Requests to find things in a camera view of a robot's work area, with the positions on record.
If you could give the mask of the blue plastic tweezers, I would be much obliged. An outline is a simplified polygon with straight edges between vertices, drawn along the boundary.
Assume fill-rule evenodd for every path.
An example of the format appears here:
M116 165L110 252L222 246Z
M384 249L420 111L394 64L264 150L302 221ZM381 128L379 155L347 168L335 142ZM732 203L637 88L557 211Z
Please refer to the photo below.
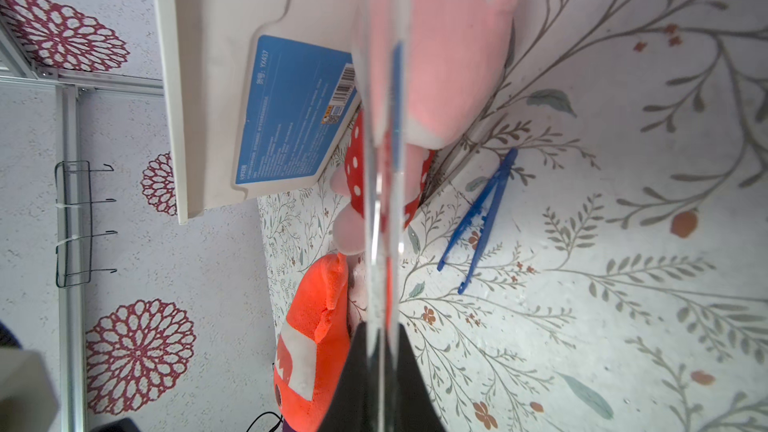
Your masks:
M479 238L477 240L475 252L468 267L465 278L458 286L457 293L459 295L463 295L466 292L478 267L480 259L486 249L502 199L505 194L510 172L516 162L517 157L518 150L516 148L510 149L509 152L505 155L495 173L488 179L483 190L472 203L467 213L464 215L452 233L448 244L442 256L440 257L440 260L438 261L437 270L442 271L443 268L447 265L448 259L454 247L463 238L465 232L476 223L476 219L478 219Z

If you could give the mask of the clear glass stirring rod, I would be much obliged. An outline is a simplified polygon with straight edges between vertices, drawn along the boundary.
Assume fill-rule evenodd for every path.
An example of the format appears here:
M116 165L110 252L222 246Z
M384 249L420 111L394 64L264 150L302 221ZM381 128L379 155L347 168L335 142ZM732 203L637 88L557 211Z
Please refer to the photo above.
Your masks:
M396 287L404 207L402 56L408 16L409 0L363 0L355 54L364 99L365 411L372 431L399 428Z

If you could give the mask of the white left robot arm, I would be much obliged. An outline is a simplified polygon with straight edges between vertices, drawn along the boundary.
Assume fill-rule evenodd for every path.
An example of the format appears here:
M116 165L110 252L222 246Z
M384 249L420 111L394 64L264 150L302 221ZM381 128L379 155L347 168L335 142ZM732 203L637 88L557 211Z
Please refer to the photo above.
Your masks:
M59 418L63 431L89 431L83 370L78 354L63 359L57 393L41 354L25 350L6 326L1 326L1 429L50 431Z

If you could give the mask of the white plastic storage bin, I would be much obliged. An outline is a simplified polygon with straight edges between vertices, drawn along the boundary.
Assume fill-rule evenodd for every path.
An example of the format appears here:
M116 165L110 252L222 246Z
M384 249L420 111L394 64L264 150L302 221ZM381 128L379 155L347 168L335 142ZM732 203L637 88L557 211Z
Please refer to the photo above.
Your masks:
M315 184L360 102L360 0L154 0L180 222Z

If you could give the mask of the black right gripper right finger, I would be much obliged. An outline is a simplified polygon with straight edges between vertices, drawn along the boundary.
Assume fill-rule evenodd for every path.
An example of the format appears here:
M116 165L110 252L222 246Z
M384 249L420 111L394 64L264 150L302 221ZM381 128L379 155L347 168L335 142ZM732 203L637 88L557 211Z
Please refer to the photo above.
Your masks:
M445 431L403 325L399 326L397 350L395 357L390 361L394 366L389 371L389 387L394 394L392 430L397 432Z

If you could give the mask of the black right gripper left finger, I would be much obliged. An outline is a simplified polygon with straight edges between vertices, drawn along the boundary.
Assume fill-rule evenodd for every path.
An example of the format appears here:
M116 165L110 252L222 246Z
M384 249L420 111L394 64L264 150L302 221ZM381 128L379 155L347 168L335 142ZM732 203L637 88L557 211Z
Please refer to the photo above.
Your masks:
M362 322L355 330L336 391L318 431L372 431L372 419L367 404L370 381L367 324Z

